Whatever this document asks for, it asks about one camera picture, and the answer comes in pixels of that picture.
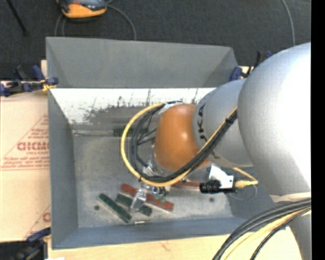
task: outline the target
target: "black device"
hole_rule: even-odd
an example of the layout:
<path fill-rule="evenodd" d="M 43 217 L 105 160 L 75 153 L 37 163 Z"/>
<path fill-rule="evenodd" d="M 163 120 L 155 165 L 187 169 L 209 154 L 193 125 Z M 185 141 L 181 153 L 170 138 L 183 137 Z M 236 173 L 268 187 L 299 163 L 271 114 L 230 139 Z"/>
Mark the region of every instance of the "black device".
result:
<path fill-rule="evenodd" d="M 98 17 L 107 10 L 105 0 L 56 0 L 62 13 L 74 20 Z"/>

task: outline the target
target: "gray box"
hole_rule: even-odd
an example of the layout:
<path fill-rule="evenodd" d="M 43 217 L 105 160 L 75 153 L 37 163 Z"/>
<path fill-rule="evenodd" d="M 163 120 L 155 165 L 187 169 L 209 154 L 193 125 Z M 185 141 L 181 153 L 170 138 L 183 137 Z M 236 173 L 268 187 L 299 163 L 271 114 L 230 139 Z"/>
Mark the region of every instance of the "gray box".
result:
<path fill-rule="evenodd" d="M 75 46 L 88 56 L 77 52 L 72 59 Z M 114 53 L 110 60 L 108 51 Z M 49 94 L 54 249 L 228 234 L 272 207 L 261 184 L 257 193 L 250 187 L 235 196 L 172 189 L 167 199 L 174 211 L 135 214 L 134 220 L 145 221 L 140 225 L 125 225 L 95 207 L 100 193 L 115 199 L 122 183 L 139 186 L 123 164 L 114 131 L 143 106 L 173 99 L 197 103 L 227 82 L 236 65 L 231 48 L 48 38 L 47 52 L 49 76 L 61 79 Z M 146 149 L 142 153 L 149 157 Z"/>

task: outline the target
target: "clamp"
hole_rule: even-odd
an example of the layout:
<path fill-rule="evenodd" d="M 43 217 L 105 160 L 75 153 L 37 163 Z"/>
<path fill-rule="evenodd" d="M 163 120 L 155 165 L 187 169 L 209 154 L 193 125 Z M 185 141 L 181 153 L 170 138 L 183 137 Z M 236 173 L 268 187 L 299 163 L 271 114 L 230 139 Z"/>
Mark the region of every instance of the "clamp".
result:
<path fill-rule="evenodd" d="M 6 84 L 0 84 L 0 96 L 8 97 L 10 95 L 32 92 L 35 90 L 47 90 L 56 87 L 59 83 L 57 77 L 46 78 L 41 69 L 35 65 L 32 67 L 32 73 L 37 81 L 23 82 L 23 78 L 27 77 L 21 66 L 14 71 L 14 79 Z"/>

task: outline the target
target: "cardboard sheet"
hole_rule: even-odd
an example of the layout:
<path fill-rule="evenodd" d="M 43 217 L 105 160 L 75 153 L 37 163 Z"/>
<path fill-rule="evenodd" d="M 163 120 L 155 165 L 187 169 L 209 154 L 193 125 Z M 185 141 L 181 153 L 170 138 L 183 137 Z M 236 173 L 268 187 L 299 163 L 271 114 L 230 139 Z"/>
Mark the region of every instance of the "cardboard sheet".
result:
<path fill-rule="evenodd" d="M 47 93 L 0 100 L 0 242 L 50 226 Z"/>

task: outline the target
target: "green object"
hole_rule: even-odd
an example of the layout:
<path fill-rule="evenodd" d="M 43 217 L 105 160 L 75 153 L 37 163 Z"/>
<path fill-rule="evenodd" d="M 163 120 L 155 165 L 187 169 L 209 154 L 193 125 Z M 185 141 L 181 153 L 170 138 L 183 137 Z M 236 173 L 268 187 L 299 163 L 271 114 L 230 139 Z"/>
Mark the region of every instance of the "green object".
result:
<path fill-rule="evenodd" d="M 101 203 L 101 205 L 105 206 L 106 208 L 110 208 L 112 211 L 114 211 L 115 214 L 124 222 L 130 222 L 132 216 L 125 209 L 120 207 L 116 202 L 111 200 L 107 195 L 103 193 L 100 194 L 98 201 Z"/>
<path fill-rule="evenodd" d="M 132 201 L 133 200 L 131 198 L 123 196 L 122 194 L 118 194 L 117 198 L 115 199 L 115 202 L 122 204 L 126 207 L 130 207 Z M 139 212 L 149 217 L 152 214 L 153 210 L 147 205 L 142 205 L 141 208 L 139 209 Z"/>

